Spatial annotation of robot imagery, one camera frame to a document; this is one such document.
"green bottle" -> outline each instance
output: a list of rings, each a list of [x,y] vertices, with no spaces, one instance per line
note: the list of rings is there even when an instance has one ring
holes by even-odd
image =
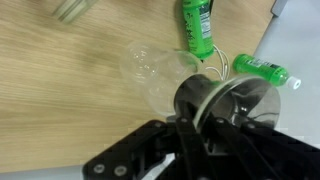
[[[290,76],[285,68],[247,54],[238,55],[233,62],[233,68],[239,73],[261,76],[274,86],[286,84],[292,89],[298,89],[301,85],[301,80]]]
[[[189,51],[199,59],[213,54],[209,0],[183,0]]]

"wooden surface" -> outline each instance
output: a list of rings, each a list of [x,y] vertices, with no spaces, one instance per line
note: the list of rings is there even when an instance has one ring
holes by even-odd
[[[215,43],[231,59],[252,54],[273,2],[215,0]],[[100,0],[71,25],[51,16],[60,3],[0,1],[0,172],[82,165],[161,118],[118,61],[132,40],[187,48],[180,0]]]

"plastic bottle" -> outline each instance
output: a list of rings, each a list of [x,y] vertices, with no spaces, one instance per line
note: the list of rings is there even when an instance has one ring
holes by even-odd
[[[209,0],[183,0],[189,51],[204,60],[214,52]]]
[[[234,60],[233,68],[239,73],[259,75],[274,86],[286,84],[292,89],[298,89],[301,85],[301,80],[290,76],[285,68],[247,54],[238,55]]]
[[[202,62],[187,51],[163,50],[152,44],[129,44],[120,61],[120,71],[158,114],[175,114],[174,96],[187,78],[203,71]]]

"screw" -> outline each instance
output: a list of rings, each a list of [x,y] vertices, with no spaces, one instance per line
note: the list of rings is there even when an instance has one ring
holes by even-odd
[[[93,168],[93,171],[97,174],[101,174],[104,172],[104,165],[103,164],[97,164],[94,168]]]
[[[222,123],[224,123],[224,120],[223,119],[217,119],[217,122],[222,124]]]
[[[182,119],[181,119],[181,122],[186,123],[186,122],[188,122],[188,120],[187,120],[186,118],[182,118]]]
[[[254,128],[256,127],[254,124],[248,124],[247,126],[248,126],[248,128],[250,128],[250,129],[254,129]]]
[[[161,127],[161,123],[157,122],[157,123],[154,124],[154,126]]]
[[[128,169],[127,169],[127,167],[125,167],[125,166],[117,166],[115,169],[114,169],[114,174],[116,175],[116,176],[124,176],[124,175],[126,175],[127,174],[127,171],[128,171]]]

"bottle cap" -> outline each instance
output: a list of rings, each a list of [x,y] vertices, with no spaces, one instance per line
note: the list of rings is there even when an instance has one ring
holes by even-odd
[[[298,78],[296,78],[296,77],[291,76],[291,77],[289,77],[289,79],[287,80],[286,84],[287,84],[287,86],[288,86],[289,88],[292,88],[292,89],[296,90],[296,89],[298,89],[298,88],[300,87],[300,85],[301,85],[301,80],[298,79]]]

